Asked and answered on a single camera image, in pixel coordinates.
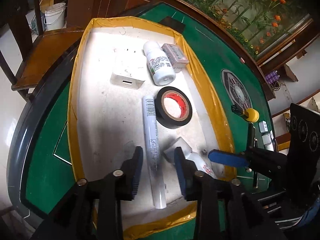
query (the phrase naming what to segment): black electrical tape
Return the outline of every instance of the black electrical tape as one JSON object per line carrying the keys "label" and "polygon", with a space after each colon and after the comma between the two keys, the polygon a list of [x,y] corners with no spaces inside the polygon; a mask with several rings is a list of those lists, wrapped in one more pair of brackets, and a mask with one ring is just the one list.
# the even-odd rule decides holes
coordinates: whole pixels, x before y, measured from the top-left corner
{"label": "black electrical tape", "polygon": [[[178,103],[181,109],[180,118],[175,118],[168,114],[167,110],[164,108],[164,98],[172,98]],[[164,127],[170,129],[176,129],[186,125],[190,122],[192,117],[192,107],[189,99],[181,90],[174,87],[164,87],[160,89],[155,97],[155,107],[157,121]]]}

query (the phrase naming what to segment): yellow cap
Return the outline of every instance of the yellow cap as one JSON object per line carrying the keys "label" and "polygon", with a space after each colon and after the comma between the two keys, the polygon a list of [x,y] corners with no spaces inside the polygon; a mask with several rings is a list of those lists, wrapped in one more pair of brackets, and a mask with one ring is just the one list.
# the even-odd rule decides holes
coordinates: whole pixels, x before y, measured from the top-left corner
{"label": "yellow cap", "polygon": [[257,110],[248,108],[245,112],[245,115],[248,116],[246,119],[248,122],[257,122],[259,120],[259,112]]}

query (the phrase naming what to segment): white tube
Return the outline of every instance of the white tube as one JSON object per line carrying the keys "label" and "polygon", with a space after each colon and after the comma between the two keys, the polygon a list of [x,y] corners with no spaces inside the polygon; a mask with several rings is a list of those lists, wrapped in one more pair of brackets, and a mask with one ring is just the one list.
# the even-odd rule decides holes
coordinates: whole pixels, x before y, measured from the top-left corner
{"label": "white tube", "polygon": [[150,175],[153,204],[156,209],[167,206],[164,193],[164,181],[158,143],[158,127],[156,120],[155,101],[153,96],[144,96],[143,123],[146,142],[146,157]]}

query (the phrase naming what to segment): bottle cap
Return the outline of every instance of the bottle cap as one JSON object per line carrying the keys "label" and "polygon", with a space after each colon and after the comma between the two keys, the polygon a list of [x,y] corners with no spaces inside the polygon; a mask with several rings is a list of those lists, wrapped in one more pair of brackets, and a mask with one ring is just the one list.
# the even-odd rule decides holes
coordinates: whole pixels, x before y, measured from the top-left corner
{"label": "bottle cap", "polygon": [[159,46],[158,42],[156,42],[156,41],[147,41],[143,45],[144,55],[147,56],[149,54],[149,52],[152,51],[153,49],[161,49],[161,47]]}

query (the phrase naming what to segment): green table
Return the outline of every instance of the green table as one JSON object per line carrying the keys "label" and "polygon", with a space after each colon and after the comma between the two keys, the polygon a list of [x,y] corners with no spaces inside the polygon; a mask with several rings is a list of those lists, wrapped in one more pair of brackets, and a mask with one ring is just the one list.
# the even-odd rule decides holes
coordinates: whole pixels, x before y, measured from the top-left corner
{"label": "green table", "polygon": [[[166,4],[157,5],[140,17],[160,22],[167,16],[185,24],[182,34],[196,53],[219,95],[230,125],[235,151],[241,152],[246,148],[248,123],[231,112],[232,102],[221,80],[223,69],[232,71],[241,80],[249,93],[253,108],[260,114],[259,121],[266,121],[268,129],[273,130],[268,103],[258,79],[249,67],[240,62],[239,57],[227,44],[196,20]],[[71,162],[66,128],[68,91],[69,83],[52,103],[47,116],[44,116],[45,121],[39,131],[28,169],[25,198],[43,213],[50,212],[75,182],[72,166],[68,163]],[[258,143],[262,147],[257,123],[255,127]],[[244,169],[238,169],[238,175],[241,176],[239,179],[247,189],[253,191],[252,172],[247,173]],[[268,182],[267,177],[260,175],[258,190],[266,190]],[[195,221],[192,220],[181,226],[153,234],[146,239],[191,239],[194,225]]]}

